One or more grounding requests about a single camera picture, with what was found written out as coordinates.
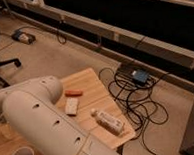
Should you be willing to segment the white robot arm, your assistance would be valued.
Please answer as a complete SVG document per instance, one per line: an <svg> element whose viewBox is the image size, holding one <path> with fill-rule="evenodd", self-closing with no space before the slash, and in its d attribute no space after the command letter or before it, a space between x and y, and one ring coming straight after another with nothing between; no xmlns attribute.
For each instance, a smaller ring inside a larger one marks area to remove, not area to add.
<svg viewBox="0 0 194 155"><path fill-rule="evenodd" d="M119 155L55 107L57 77L32 78L0 89L0 115L44 155Z"/></svg>

